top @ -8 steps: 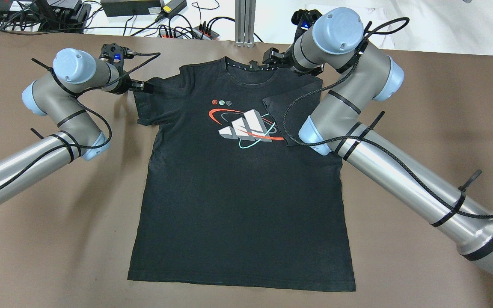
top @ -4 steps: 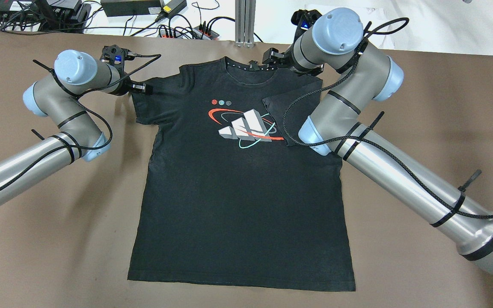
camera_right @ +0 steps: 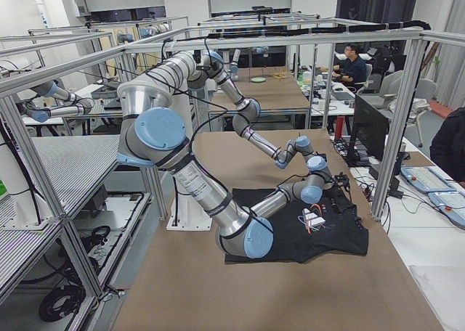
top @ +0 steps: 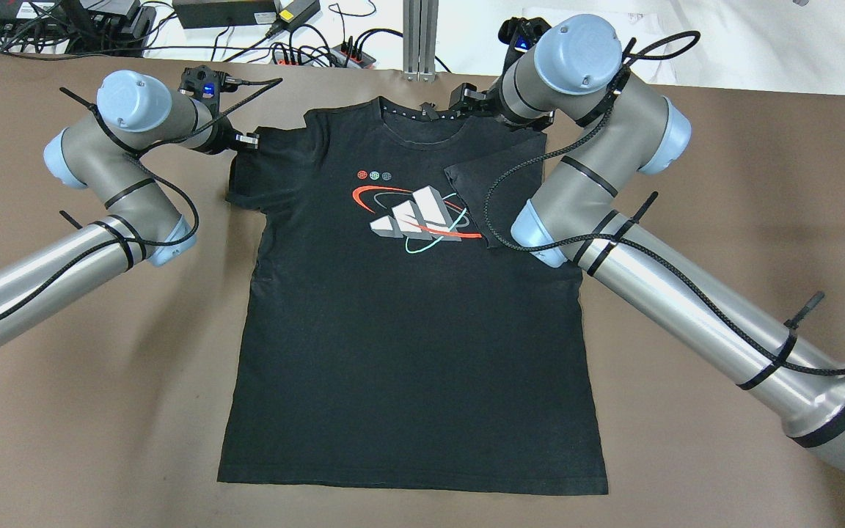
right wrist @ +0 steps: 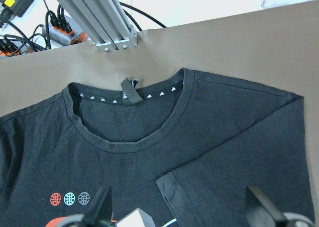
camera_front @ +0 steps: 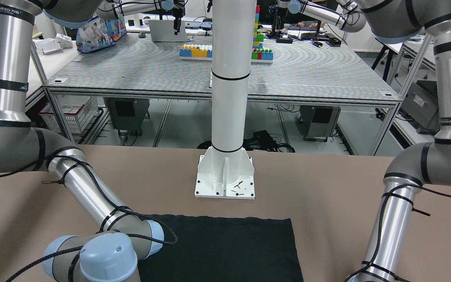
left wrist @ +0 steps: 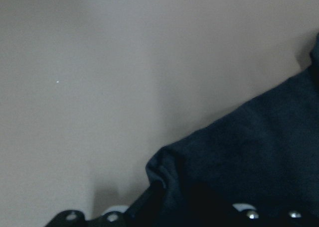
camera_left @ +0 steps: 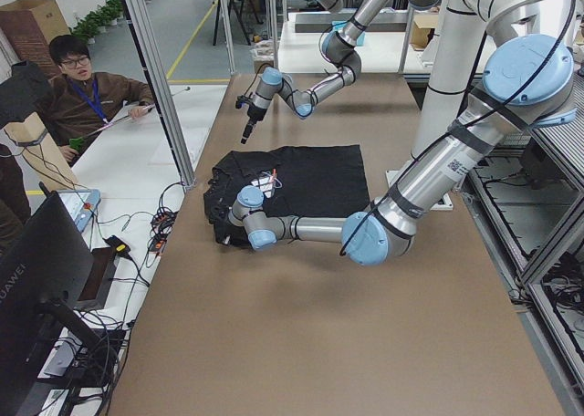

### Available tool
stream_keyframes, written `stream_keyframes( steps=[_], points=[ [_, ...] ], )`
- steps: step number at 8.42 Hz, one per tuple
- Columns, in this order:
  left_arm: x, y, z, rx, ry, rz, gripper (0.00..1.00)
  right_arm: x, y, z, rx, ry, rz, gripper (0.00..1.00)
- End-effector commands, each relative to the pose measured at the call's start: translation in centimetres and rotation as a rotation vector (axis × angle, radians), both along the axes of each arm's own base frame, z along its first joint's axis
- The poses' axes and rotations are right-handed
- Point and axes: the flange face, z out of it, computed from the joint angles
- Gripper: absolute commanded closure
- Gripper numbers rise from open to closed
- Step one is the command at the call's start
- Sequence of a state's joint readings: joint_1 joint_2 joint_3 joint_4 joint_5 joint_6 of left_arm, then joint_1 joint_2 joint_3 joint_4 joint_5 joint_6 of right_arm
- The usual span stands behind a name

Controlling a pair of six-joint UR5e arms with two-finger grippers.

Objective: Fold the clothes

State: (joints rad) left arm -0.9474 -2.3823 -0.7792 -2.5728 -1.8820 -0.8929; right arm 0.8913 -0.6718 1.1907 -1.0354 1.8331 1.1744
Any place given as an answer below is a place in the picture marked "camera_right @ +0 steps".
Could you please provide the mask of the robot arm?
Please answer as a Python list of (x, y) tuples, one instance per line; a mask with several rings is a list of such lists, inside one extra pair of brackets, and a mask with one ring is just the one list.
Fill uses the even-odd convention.
[(203, 64), (199, 65), (191, 53), (179, 52), (147, 71), (145, 75), (154, 82), (152, 88), (158, 94), (166, 90), (168, 98), (182, 92), (180, 85), (183, 81), (187, 81), (188, 85), (194, 89), (204, 85), (208, 78), (214, 80), (236, 107), (236, 114), (233, 118), (233, 128), (236, 134), (249, 140), (269, 155), (279, 168), (285, 168), (296, 153), (300, 153), (305, 161), (313, 156), (313, 148), (307, 136), (289, 141), (286, 148), (280, 150), (253, 130), (251, 124), (260, 114), (259, 103), (242, 94), (230, 75), (223, 69), (224, 64), (216, 53), (204, 55), (202, 60)]
[(217, 224), (216, 241), (224, 253), (249, 259), (265, 257), (276, 238), (271, 215), (295, 200), (314, 205), (334, 185), (326, 160), (313, 152), (307, 137), (292, 140), (281, 165), (300, 153), (309, 173), (302, 181), (282, 184), (262, 201), (244, 208), (198, 162), (183, 120), (169, 107), (171, 90), (159, 81), (133, 80), (118, 87), (124, 113), (118, 161), (166, 169)]

